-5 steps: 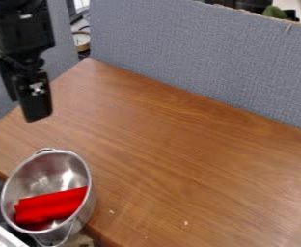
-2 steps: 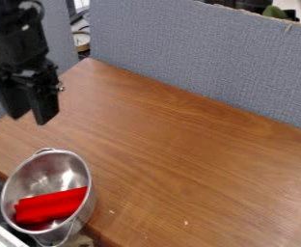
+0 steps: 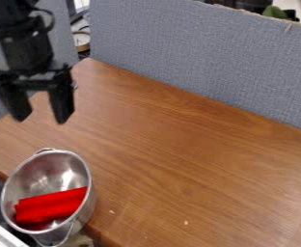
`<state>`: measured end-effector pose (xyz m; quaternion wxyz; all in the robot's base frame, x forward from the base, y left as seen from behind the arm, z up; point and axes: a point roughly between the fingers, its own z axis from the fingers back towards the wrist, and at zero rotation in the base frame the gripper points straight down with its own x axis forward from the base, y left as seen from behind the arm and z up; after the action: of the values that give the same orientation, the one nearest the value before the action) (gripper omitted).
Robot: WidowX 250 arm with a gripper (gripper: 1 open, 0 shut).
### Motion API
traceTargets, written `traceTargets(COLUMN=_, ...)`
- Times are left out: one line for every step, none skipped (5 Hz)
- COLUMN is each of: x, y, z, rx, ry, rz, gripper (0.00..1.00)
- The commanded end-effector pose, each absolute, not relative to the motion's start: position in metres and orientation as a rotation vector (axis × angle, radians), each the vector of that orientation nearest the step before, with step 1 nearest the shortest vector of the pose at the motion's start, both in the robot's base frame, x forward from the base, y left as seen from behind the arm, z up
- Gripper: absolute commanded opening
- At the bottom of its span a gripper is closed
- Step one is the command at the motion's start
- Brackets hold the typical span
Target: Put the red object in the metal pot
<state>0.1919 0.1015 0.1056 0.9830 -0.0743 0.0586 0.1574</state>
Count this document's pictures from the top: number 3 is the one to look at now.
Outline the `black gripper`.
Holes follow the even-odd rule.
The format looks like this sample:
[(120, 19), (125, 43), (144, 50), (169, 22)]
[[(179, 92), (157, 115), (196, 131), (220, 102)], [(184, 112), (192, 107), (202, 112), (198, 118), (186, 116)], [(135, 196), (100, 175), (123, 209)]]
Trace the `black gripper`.
[(64, 124), (75, 112), (75, 81), (69, 65), (55, 63), (49, 33), (55, 23), (43, 17), (0, 17), (0, 48), (7, 69), (0, 69), (0, 100), (17, 122), (32, 113), (28, 91), (49, 93), (56, 122)]

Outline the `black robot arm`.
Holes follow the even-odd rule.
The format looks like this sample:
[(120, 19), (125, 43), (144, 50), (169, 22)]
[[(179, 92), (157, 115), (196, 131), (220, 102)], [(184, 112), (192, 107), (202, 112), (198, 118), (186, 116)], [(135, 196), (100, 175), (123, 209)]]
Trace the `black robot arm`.
[(0, 48), (8, 67), (0, 69), (0, 101), (13, 119), (32, 114), (28, 94), (45, 92), (56, 117), (64, 124), (75, 112), (75, 82), (68, 64), (55, 64), (49, 33), (56, 18), (36, 7), (39, 0), (0, 0)]

